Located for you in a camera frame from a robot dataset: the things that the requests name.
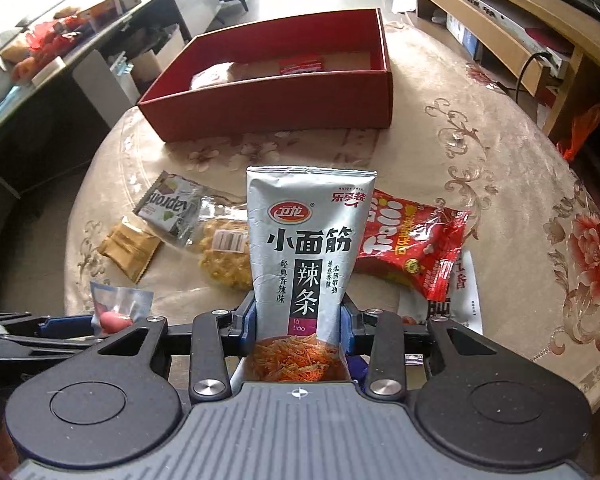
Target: yellow puffed snack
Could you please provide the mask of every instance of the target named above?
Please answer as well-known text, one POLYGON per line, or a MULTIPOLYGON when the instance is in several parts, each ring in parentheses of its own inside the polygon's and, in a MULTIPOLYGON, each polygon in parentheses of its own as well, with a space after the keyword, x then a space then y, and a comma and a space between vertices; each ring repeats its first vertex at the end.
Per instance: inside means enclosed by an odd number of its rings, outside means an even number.
POLYGON ((253 288, 247 222, 211 218, 203 223, 202 231, 200 267, 224 285, 239 290, 253 288))

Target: barcode label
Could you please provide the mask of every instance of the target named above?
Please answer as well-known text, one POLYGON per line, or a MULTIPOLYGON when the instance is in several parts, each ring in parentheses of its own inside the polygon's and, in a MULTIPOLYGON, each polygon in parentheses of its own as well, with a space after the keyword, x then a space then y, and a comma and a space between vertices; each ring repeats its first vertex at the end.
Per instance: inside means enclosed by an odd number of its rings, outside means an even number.
POLYGON ((218 229, 214 233, 214 240, 211 242, 211 250, 223 251, 225 253, 243 253, 246 241, 247 231, 218 229))

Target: metal screw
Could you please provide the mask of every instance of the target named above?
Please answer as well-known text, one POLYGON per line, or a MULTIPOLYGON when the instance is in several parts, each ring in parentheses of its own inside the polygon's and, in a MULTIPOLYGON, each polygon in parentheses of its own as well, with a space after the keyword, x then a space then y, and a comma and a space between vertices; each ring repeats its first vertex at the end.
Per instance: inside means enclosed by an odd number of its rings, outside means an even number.
POLYGON ((224 392, 224 383, 217 379, 202 379, 193 385, 193 389, 197 394, 204 396, 217 395, 224 392))
POLYGON ((376 395, 395 395, 402 389, 402 386, 393 379, 378 379, 373 381, 369 388, 376 395))

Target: sofa leg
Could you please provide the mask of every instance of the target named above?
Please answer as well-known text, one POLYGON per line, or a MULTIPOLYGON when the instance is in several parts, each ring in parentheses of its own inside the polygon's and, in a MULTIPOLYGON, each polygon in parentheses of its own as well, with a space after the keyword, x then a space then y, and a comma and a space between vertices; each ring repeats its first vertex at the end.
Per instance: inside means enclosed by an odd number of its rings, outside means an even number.
POLYGON ((249 12, 249 7, 247 7, 247 2, 245 0, 238 0, 242 4, 245 12, 249 12))

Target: black cable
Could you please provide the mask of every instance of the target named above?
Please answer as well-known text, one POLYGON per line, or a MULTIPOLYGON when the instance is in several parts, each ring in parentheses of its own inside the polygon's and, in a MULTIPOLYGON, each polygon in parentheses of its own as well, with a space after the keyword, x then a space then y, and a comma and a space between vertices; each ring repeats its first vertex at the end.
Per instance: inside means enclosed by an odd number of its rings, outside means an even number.
POLYGON ((538 57, 544 57, 546 60, 550 60, 551 54, 549 54, 548 52, 534 52, 525 61, 524 65, 522 66, 522 70, 520 71, 520 75, 518 76, 518 80, 516 81, 516 96, 514 98, 514 101, 516 102, 516 104, 518 104, 518 94, 520 93, 520 84, 522 83, 522 76, 525 75, 525 70, 527 69, 529 64, 538 57))

